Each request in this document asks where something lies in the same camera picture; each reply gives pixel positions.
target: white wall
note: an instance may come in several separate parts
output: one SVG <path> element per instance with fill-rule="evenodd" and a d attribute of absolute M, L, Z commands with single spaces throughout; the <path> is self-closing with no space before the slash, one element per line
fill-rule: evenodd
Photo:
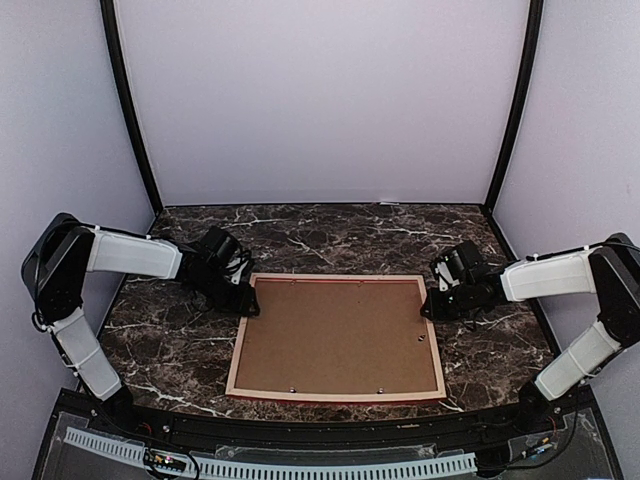
<path fill-rule="evenodd" d="M 640 4 L 545 2 L 531 88 L 496 217 L 518 255 L 640 243 Z M 589 295 L 543 302 L 561 346 L 594 321 Z M 640 478 L 640 348 L 594 382 L 627 478 Z"/>
<path fill-rule="evenodd" d="M 59 211 L 145 230 L 151 207 L 120 112 L 98 1 L 0 2 L 0 464 L 31 478 L 61 386 L 55 347 L 30 323 L 20 266 Z M 100 324 L 117 276 L 96 274 L 86 310 Z"/>
<path fill-rule="evenodd" d="M 528 3 L 118 1 L 163 201 L 482 202 Z"/>

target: black frame post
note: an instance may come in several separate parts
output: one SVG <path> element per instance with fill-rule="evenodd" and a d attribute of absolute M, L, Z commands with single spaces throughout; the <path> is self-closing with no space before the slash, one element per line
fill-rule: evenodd
<path fill-rule="evenodd" d="M 533 71 L 533 60 L 536 55 L 536 47 L 538 45 L 538 35 L 540 33 L 540 24 L 542 21 L 542 7 L 544 0 L 531 0 L 529 5 L 529 18 L 527 20 L 527 30 L 524 36 L 524 45 L 522 47 L 522 59 L 520 60 L 520 69 L 518 70 L 518 79 L 516 80 L 516 89 L 513 94 L 513 102 L 511 103 L 511 111 L 507 120 L 507 128 L 502 139 L 502 146 L 498 154 L 489 192 L 484 202 L 485 208 L 489 213 L 493 213 L 496 207 L 500 190 L 507 175 L 507 168 L 513 153 L 513 147 L 518 136 L 520 121 L 524 105 L 527 100 L 527 91 L 529 90 L 529 82 L 531 81 L 531 72 Z"/>
<path fill-rule="evenodd" d="M 144 187 L 147 191 L 147 196 L 157 216 L 162 212 L 164 206 L 162 205 L 160 192 L 153 177 L 149 157 L 147 156 L 147 151 L 142 140 L 138 117 L 136 116 L 136 111 L 133 106 L 133 97 L 131 96 L 131 89 L 129 88 L 129 80 L 124 65 L 124 56 L 122 54 L 122 45 L 120 44 L 120 35 L 118 34 L 115 5 L 113 4 L 113 0 L 100 0 L 100 6 L 102 9 L 104 33 L 107 39 L 109 57 L 111 59 L 111 68 L 113 69 L 113 77 L 116 82 L 118 96 L 120 97 L 120 107 L 122 108 L 124 121 L 127 124 L 129 139 L 133 147 L 136 162 L 138 163 L 138 168 L 140 169 Z"/>

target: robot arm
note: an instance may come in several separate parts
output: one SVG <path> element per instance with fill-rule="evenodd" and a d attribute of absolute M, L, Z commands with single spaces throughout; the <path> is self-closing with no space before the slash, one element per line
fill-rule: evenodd
<path fill-rule="evenodd" d="M 564 395 L 621 349 L 640 341 L 640 254 L 624 234 L 606 242 L 560 254 L 527 257 L 492 268 L 473 242 L 440 255 L 431 264 L 439 287 L 429 290 L 421 313 L 435 321 L 453 321 L 474 310 L 530 298 L 595 293 L 597 320 L 542 370 L 528 394 L 543 401 Z"/>
<path fill-rule="evenodd" d="M 82 224 L 61 213 L 27 256 L 22 279 L 34 300 L 36 327 L 51 334 L 66 366 L 117 414 L 123 408 L 116 404 L 130 406 L 131 395 L 85 318 L 81 294 L 86 272 L 180 281 L 219 310 L 253 316 L 259 314 L 255 290 L 242 280 L 252 266 L 250 252 L 217 227 L 182 245 Z"/>

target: curved black edge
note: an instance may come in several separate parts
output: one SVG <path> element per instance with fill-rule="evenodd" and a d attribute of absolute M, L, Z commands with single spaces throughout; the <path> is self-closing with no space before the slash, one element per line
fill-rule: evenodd
<path fill-rule="evenodd" d="M 622 479 L 622 471 L 611 443 L 606 425 L 600 413 L 591 387 L 581 387 L 578 396 L 580 410 L 591 408 L 598 424 L 609 464 L 614 478 Z M 561 408 L 554 414 L 558 425 L 562 415 L 573 411 L 575 400 L 562 398 L 554 403 Z M 156 438 L 170 442 L 177 447 L 193 451 L 215 453 L 220 447 L 244 446 L 265 449 L 292 450 L 356 450 L 436 444 L 437 451 L 462 449 L 465 452 L 482 452 L 503 448 L 509 439 L 522 435 L 512 428 L 489 429 L 479 432 L 477 422 L 500 422 L 511 418 L 517 405 L 494 407 L 467 413 L 443 416 L 385 420 L 374 422 L 303 423 L 267 422 L 256 420 L 231 420 L 201 415 L 175 413 L 154 408 L 135 407 L 155 432 L 163 432 L 169 426 L 169 433 L 158 433 Z M 56 419 L 60 412 L 68 412 L 89 420 L 89 428 L 122 435 L 102 420 L 92 415 L 94 404 L 87 395 L 62 389 L 51 414 L 49 426 L 44 435 L 33 480 L 42 471 L 49 451 Z M 543 419 L 536 424 L 535 431 L 548 431 L 549 423 Z"/>
<path fill-rule="evenodd" d="M 113 77 L 116 82 L 118 96 L 120 97 L 120 107 L 124 115 L 124 121 L 127 124 L 129 139 L 133 147 L 133 153 L 140 169 L 142 182 L 147 191 L 149 202 L 156 215 L 163 210 L 162 199 L 156 185 L 149 157 L 142 141 L 142 133 L 138 124 L 138 117 L 133 106 L 133 97 L 129 88 L 129 80 L 127 79 L 127 71 L 124 65 L 124 56 L 122 54 L 122 45 L 120 44 L 120 36 L 118 34 L 118 23 L 116 21 L 116 11 L 113 0 L 100 0 L 102 9 L 102 21 L 104 23 L 104 33 L 107 39 L 107 47 L 109 49 L 109 57 L 111 59 L 111 68 L 113 69 Z"/>
<path fill-rule="evenodd" d="M 540 23 L 542 22 L 542 6 L 543 0 L 531 0 L 529 4 L 529 18 L 527 20 L 527 30 L 524 36 L 524 45 L 522 47 L 522 59 L 520 60 L 520 68 L 518 70 L 518 79 L 516 80 L 516 88 L 511 103 L 511 111 L 507 120 L 507 128 L 502 139 L 502 146 L 498 154 L 498 161 L 493 172 L 489 192 L 484 202 L 484 206 L 493 212 L 500 196 L 500 190 L 504 183 L 513 147 L 518 136 L 520 121 L 522 120 L 522 112 L 527 100 L 527 91 L 531 81 L 531 72 L 533 71 L 533 60 L 536 55 L 536 47 L 538 45 L 538 36 L 540 33 Z"/>
<path fill-rule="evenodd" d="M 487 223 L 489 224 L 489 228 L 491 229 L 494 236 L 498 240 L 498 244 L 500 245 L 500 248 L 502 249 L 505 256 L 507 257 L 507 260 L 510 262 L 517 260 L 517 257 L 513 252 L 513 250 L 511 250 L 511 246 L 507 242 L 507 239 L 505 238 L 504 233 L 502 233 L 502 229 L 500 228 L 500 225 L 498 225 L 498 222 L 496 222 L 495 218 L 493 217 L 491 210 L 489 210 L 489 208 L 486 206 L 481 206 L 480 211 L 484 215 L 484 218 L 487 220 Z M 560 355 L 562 350 L 560 349 L 560 345 L 558 345 L 558 340 L 556 340 L 556 337 L 553 334 L 553 330 L 551 330 L 549 319 L 545 315 L 544 310 L 542 310 L 542 305 L 540 305 L 540 302 L 538 301 L 538 299 L 535 299 L 535 298 L 527 300 L 527 303 L 529 304 L 529 307 L 531 307 L 531 310 L 533 310 L 533 314 L 538 320 L 538 325 L 540 325 L 540 329 L 542 330 L 542 334 L 544 335 L 544 338 L 547 341 L 547 344 L 549 345 L 549 349 L 551 350 L 551 353 L 553 353 L 554 357 L 557 357 L 558 355 Z"/>

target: wooden frame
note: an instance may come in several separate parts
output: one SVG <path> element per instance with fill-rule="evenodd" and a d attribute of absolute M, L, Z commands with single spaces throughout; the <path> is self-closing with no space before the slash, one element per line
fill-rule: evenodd
<path fill-rule="evenodd" d="M 374 283 L 413 283 L 415 282 L 419 288 L 420 296 L 424 302 L 427 297 L 427 291 L 424 285 L 424 279 L 421 275 L 311 275 L 311 274 L 286 274 L 286 273 L 254 273 L 251 275 L 250 283 L 255 286 L 258 280 L 266 280 L 272 282 L 374 282 Z M 411 393 L 389 393 L 381 397 L 378 394 L 306 394 L 306 393 L 290 393 L 275 392 L 264 390 L 247 390 L 236 388 L 235 383 L 240 365 L 240 357 L 242 355 L 242 346 L 247 328 L 247 317 L 242 317 L 238 329 L 238 335 L 233 351 L 229 378 L 227 381 L 226 394 L 235 397 L 245 397 L 252 399 L 264 399 L 287 402 L 313 402 L 313 403 L 413 403 L 424 401 L 437 401 L 446 398 L 446 389 L 444 384 L 444 375 L 442 372 L 442 364 L 438 345 L 436 342 L 435 329 L 431 321 L 424 319 L 429 340 L 433 366 L 436 379 L 436 390 L 426 392 Z"/>

